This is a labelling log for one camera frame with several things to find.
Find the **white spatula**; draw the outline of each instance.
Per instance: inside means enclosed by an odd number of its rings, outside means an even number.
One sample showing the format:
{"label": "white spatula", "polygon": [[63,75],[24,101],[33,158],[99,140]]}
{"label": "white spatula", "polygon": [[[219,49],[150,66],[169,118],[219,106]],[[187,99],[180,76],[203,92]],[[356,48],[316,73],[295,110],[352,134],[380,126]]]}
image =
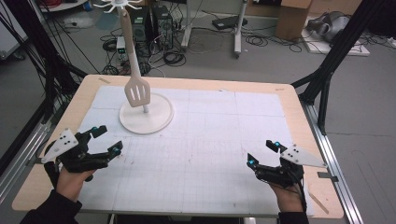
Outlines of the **white spatula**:
{"label": "white spatula", "polygon": [[131,65],[131,78],[125,85],[125,94],[131,107],[143,106],[144,112],[148,113],[147,105],[150,102],[149,83],[140,76],[139,64],[134,52],[132,24],[127,10],[121,11],[121,28],[128,52],[129,64]]}

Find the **cardboard box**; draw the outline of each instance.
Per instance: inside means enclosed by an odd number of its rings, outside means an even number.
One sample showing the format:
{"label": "cardboard box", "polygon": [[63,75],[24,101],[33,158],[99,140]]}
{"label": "cardboard box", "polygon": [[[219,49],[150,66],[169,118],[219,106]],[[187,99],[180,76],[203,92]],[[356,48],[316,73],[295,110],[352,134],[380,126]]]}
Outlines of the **cardboard box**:
{"label": "cardboard box", "polygon": [[297,42],[301,37],[312,0],[282,0],[276,37]]}

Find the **grid paper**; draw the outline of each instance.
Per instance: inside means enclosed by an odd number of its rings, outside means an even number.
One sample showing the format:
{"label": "grid paper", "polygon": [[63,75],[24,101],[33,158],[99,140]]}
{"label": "grid paper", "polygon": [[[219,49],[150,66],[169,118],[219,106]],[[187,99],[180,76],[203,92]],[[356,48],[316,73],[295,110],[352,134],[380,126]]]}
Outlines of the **grid paper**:
{"label": "grid paper", "polygon": [[[119,113],[123,87],[96,93],[79,132],[106,125],[92,139],[91,154],[122,141],[121,155],[98,170],[80,194],[83,208],[117,213],[232,217],[277,215],[276,196],[247,167],[248,153],[261,164],[279,165],[266,140],[292,143],[275,94],[151,89],[173,104],[163,130],[130,133]],[[308,215],[313,215],[310,199]]]}

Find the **round base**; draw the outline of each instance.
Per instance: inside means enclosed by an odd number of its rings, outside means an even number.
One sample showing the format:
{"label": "round base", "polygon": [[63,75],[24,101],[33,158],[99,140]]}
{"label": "round base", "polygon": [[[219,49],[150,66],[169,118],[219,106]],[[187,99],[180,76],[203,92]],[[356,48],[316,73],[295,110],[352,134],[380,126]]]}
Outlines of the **round base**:
{"label": "round base", "polygon": [[172,104],[164,96],[152,93],[148,104],[148,113],[143,106],[131,107],[126,101],[120,109],[122,125],[133,133],[156,133],[165,128],[174,116]]}

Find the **wooden table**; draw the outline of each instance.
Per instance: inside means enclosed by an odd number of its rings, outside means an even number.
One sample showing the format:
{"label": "wooden table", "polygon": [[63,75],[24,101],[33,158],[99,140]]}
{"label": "wooden table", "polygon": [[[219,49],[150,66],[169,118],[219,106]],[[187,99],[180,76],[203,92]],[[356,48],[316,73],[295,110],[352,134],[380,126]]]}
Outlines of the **wooden table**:
{"label": "wooden table", "polygon": [[[49,142],[55,140],[56,136],[66,127],[70,128],[74,133],[78,130],[79,125],[91,106],[95,94],[101,86],[123,86],[128,79],[128,77],[99,75],[85,77],[72,102],[55,128]],[[294,143],[306,148],[316,157],[321,158],[298,96],[291,85],[159,77],[145,77],[145,79],[152,88],[209,91],[227,90],[276,94],[282,104]],[[313,200],[314,217],[341,218],[344,212],[332,181],[327,178],[318,177],[318,172],[327,172],[326,169],[306,166],[304,171],[304,179],[308,183],[309,195]],[[16,196],[12,204],[13,209],[26,211],[38,207],[47,199],[51,188],[52,185],[43,166],[40,164],[35,165]]]}

